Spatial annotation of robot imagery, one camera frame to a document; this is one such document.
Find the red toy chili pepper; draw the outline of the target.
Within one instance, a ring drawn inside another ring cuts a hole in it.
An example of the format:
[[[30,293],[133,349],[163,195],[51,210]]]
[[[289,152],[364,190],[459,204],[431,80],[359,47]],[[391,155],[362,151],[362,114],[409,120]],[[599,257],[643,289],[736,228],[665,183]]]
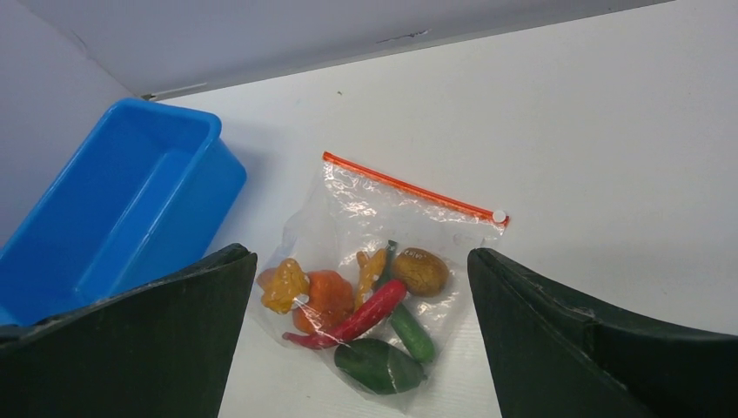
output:
[[[312,350],[335,347],[355,340],[389,316],[406,295],[406,286],[400,280],[390,280],[335,328],[312,335],[283,333],[282,339]]]

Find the orange toy pumpkin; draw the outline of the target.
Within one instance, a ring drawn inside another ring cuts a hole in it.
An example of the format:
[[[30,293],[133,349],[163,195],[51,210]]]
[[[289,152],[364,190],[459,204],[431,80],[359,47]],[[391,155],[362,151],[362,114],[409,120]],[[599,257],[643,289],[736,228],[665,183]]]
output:
[[[308,301],[292,311],[292,323],[302,333],[328,331],[354,312],[352,284],[332,270],[309,272]]]

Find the yellow fried food piece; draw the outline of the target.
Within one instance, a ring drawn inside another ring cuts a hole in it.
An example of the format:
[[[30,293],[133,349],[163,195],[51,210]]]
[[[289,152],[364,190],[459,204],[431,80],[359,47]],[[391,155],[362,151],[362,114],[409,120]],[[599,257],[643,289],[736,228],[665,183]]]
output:
[[[356,253],[359,265],[359,282],[354,297],[354,310],[357,311],[364,305],[373,294],[373,287],[386,265],[387,250],[380,248],[370,256],[367,252]]]

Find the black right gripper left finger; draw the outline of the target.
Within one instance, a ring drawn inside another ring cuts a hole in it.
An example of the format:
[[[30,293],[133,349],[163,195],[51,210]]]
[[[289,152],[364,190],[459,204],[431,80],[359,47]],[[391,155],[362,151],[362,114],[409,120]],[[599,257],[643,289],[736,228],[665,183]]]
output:
[[[217,416],[257,264],[231,244],[86,307],[2,327],[2,416]]]

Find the green toy avocado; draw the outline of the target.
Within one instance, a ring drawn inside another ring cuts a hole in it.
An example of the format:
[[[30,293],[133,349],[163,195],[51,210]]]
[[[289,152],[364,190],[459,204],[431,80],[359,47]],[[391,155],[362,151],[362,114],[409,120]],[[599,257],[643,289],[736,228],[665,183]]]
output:
[[[423,366],[389,343],[358,339],[338,346],[335,367],[370,394],[400,394],[417,388],[425,379]]]

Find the golden fried nugget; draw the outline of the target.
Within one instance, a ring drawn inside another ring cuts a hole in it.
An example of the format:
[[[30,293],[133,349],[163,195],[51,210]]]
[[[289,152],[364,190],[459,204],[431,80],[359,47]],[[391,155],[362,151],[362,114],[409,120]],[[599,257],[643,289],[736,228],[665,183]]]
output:
[[[309,291],[307,276],[293,258],[264,270],[257,277],[257,284],[262,290],[261,304],[276,314],[287,314],[295,309]]]

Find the round brown fried ball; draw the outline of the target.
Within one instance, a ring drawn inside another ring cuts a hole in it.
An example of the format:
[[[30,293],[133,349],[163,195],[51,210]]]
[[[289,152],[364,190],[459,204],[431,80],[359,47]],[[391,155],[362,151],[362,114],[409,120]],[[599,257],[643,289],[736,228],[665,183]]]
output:
[[[435,254],[420,248],[408,248],[404,255],[410,260],[406,271],[406,285],[410,292],[429,298],[440,295],[450,276],[446,263]]]

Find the blue plastic bin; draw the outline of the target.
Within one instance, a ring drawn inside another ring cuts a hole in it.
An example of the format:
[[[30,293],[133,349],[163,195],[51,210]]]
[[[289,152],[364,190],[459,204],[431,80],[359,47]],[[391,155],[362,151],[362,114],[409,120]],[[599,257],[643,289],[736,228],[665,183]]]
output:
[[[247,173],[206,111],[126,98],[1,251],[1,322],[27,327],[200,260]]]

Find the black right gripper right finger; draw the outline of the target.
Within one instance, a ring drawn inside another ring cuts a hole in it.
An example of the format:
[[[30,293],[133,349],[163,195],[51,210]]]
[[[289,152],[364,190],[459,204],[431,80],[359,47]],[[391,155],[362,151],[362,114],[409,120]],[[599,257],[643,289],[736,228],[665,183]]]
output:
[[[628,311],[490,248],[467,272],[503,416],[736,416],[735,336]]]

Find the green toy chili pepper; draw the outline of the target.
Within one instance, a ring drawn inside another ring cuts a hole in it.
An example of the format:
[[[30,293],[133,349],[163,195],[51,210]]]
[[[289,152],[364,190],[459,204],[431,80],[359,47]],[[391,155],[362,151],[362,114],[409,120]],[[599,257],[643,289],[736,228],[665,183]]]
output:
[[[390,280],[391,266],[394,255],[397,250],[397,242],[388,240],[386,247],[386,261],[380,273],[379,278],[372,286],[373,290],[378,290]],[[436,349],[433,339],[428,332],[420,325],[404,304],[400,303],[396,306],[390,315],[390,323],[392,329],[397,334],[407,352],[420,363],[430,363],[436,358]]]

